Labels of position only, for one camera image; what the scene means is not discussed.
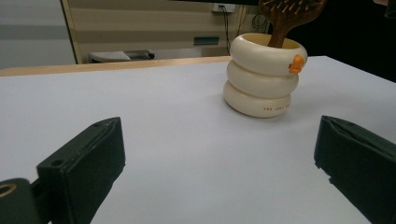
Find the white ring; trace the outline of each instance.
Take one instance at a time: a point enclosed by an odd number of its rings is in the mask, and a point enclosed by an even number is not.
[[[261,98],[279,98],[289,95],[297,88],[299,80],[297,74],[271,77],[249,72],[234,61],[228,63],[227,77],[238,90]]]
[[[267,76],[288,76],[295,57],[300,57],[301,68],[308,58],[305,48],[299,43],[285,39],[283,49],[267,47],[270,35],[244,34],[231,44],[231,57],[241,67]]]
[[[283,114],[290,105],[290,95],[277,99],[264,99],[236,89],[229,81],[224,85],[225,101],[237,111],[256,118],[272,118]]]

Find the wall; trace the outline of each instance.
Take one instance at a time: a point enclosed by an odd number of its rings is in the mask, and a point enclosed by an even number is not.
[[[73,63],[60,1],[0,1],[0,69]]]
[[[74,47],[83,63],[89,52],[191,49],[226,46],[224,18],[211,3],[169,0],[63,0]],[[240,7],[230,13],[235,38]],[[195,36],[219,36],[216,46],[194,46]]]

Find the white table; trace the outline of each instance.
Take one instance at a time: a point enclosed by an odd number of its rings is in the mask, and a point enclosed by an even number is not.
[[[368,223],[314,164],[322,115],[396,142],[396,84],[309,58],[289,110],[223,100],[227,63],[0,77],[0,180],[101,119],[121,117],[127,165],[92,223]]]

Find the hairbrush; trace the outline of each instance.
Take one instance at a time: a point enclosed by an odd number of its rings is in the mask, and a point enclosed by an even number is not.
[[[260,0],[259,9],[274,31],[268,47],[282,49],[286,34],[294,27],[314,20],[327,0]]]

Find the cable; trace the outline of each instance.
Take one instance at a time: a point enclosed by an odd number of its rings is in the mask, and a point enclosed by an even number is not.
[[[227,46],[228,55],[230,55],[231,44],[230,44],[230,37],[228,35],[228,14],[227,14],[227,8],[225,6],[219,6],[219,7],[223,11],[226,46]]]
[[[248,12],[249,12],[249,11],[250,11],[250,6],[247,7],[247,12],[245,13],[244,19],[242,19],[242,20],[240,21],[240,23],[239,23],[238,31],[236,32],[236,36],[239,36],[239,32],[241,31],[241,27],[242,27],[242,25],[244,24],[245,20],[247,19],[247,16],[248,16]]]
[[[268,20],[264,18],[264,21],[262,21],[262,14],[258,11],[253,17],[251,25],[256,29],[256,33],[265,33],[267,31]]]

